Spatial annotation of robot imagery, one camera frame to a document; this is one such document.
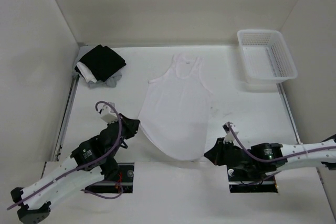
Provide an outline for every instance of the white cloth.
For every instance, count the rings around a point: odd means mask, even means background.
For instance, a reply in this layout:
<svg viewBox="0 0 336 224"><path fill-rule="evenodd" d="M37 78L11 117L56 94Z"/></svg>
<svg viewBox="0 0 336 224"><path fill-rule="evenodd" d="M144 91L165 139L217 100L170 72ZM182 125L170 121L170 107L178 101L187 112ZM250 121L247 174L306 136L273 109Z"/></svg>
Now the white cloth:
<svg viewBox="0 0 336 224"><path fill-rule="evenodd" d="M182 161L204 154L212 96L201 80L201 64L202 58L174 56L168 71L149 81L139 115L148 139L166 155Z"/></svg>
<svg viewBox="0 0 336 224"><path fill-rule="evenodd" d="M92 81L97 82L97 79L92 74L91 70L82 62L78 61L76 64L82 76L85 78L86 82Z"/></svg>

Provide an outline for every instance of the black folded clothing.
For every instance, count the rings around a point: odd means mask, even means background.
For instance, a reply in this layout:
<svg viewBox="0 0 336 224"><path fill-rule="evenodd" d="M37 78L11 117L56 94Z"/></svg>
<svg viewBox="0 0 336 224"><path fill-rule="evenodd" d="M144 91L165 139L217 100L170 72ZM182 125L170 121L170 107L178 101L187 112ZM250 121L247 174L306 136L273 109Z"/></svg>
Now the black folded clothing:
<svg viewBox="0 0 336 224"><path fill-rule="evenodd" d="M126 66L125 60L109 47L98 45L85 54L80 62L85 64L97 80L105 82L119 69Z"/></svg>

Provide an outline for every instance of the mesh basket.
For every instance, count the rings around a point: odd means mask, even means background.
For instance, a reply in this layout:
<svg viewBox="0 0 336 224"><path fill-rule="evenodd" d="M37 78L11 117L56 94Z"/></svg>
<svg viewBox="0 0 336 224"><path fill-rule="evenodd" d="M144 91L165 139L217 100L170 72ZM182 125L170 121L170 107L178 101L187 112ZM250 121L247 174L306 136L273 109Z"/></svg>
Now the mesh basket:
<svg viewBox="0 0 336 224"><path fill-rule="evenodd" d="M280 32L240 30L237 35L249 83L281 83L298 76L292 56Z"/></svg>

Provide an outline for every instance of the robotic arm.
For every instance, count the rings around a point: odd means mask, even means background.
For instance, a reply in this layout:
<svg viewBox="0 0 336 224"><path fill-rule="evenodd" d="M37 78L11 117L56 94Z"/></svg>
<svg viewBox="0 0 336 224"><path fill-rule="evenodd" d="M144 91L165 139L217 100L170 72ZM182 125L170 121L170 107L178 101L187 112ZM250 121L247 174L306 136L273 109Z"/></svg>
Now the robotic arm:
<svg viewBox="0 0 336 224"><path fill-rule="evenodd" d="M19 205L17 214L24 224L43 221L65 198L96 182L111 180L119 171L114 156L120 147L127 148L124 140L135 136L140 121L117 114L106 102L100 103L105 104L99 113L108 123L106 129L82 142L61 165L43 179L29 187L17 187L10 192L16 204L8 210Z"/></svg>
<svg viewBox="0 0 336 224"><path fill-rule="evenodd" d="M336 135L316 144L262 143L247 150L237 137L231 123L223 128L227 135L218 138L215 146L204 156L214 165L226 165L231 173L259 182L282 170L302 167L336 169Z"/></svg>

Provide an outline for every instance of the purple cable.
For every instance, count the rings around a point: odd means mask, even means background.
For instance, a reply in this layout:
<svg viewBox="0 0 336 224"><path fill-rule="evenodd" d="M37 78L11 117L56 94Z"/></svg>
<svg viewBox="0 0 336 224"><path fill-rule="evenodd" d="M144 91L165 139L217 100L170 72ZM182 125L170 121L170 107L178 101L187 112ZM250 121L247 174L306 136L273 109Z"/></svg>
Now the purple cable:
<svg viewBox="0 0 336 224"><path fill-rule="evenodd" d="M118 131L117 140L116 140L116 142L114 143L114 145L109 149L109 151L106 152L106 153L105 153L104 155L102 155L101 157L97 158L96 160L91 161L90 163L87 163L87 164L85 164L85 165L78 166L78 167L76 167L76 168L74 168L74 169L71 169L71 170L67 171L66 173L63 173L62 175L60 175L60 176L58 176L57 178L55 178L53 181L50 181L50 182L47 183L45 186L43 186L43 187L41 187L40 189L36 190L36 191L35 191L34 193L32 193L31 195L27 196L26 198L23 198L22 200L20 200L19 202L15 203L15 204L13 204L13 205L11 205L10 207L7 208L7 210L11 210L12 208L14 208L14 207L16 207L16 206L22 204L22 203L25 202L26 200L28 200L28 199L32 198L33 196L37 195L39 192L43 191L44 189L46 189L47 187L49 187L50 185L52 185L52 184L54 183L54 181L58 181L58 180L60 180L61 178L64 178L65 176L67 176L67 175L70 174L70 173L73 173L73 172L75 172L75 171L77 171L77 170L81 170L81 169L86 168L86 167L88 167L88 166L90 166L90 165L93 165L93 164L95 164L95 163L101 161L102 159L104 159L105 157L107 157L108 155L110 155L110 154L113 152L113 150L119 145L119 142L120 142L121 129L122 129L121 118L120 118L120 115L118 114L118 112L115 110L115 108L114 108L110 103L108 103L108 102L106 102L106 101L99 101L99 102L97 102L97 103L96 103L96 106L95 106L96 111L98 111L98 105L99 105L100 103L103 103L103 104L109 106L109 107L114 111L114 113L117 115L117 118L118 118L119 131Z"/></svg>
<svg viewBox="0 0 336 224"><path fill-rule="evenodd" d="M85 190L85 189L83 189L83 190L81 190L81 191L83 191L83 192L86 193L86 194L92 194L92 195L95 195L95 196L97 196L97 197L99 197L99 198L103 198L103 199L116 199L116 198L119 198L119 197L123 194L124 189L122 188L122 186L121 186L118 182L113 182L113 183L115 183L115 184L116 184L117 186L119 186L120 189L121 189L120 193L119 193L117 196L107 197L107 196L104 196L104 195L100 195L100 194L93 193L93 192L91 192L91 191L87 191L87 190Z"/></svg>
<svg viewBox="0 0 336 224"><path fill-rule="evenodd" d="M316 148L316 149L312 149L312 150L308 150L306 152L296 152L293 154L289 154L287 156L283 156L283 157L277 157L277 158L273 158L273 159L261 159L259 157L254 156L251 152L249 152L244 145L241 143L241 141L238 139L236 133L232 130L231 128L231 123L227 122L226 125L228 126L228 128L230 129L233 137L235 138L235 140L237 141L237 143L240 145L240 147L243 149L243 151L250 157L253 158L254 160L258 161L258 162L262 162L262 163L272 163L275 161L280 161L280 160L284 160L286 158L290 158L290 157L295 157L295 156L299 156L299 155L303 155L306 153L312 153L312 152L319 152L319 151L325 151L325 150L330 150L330 149L336 149L336 146L329 146L329 147L321 147L321 148Z"/></svg>

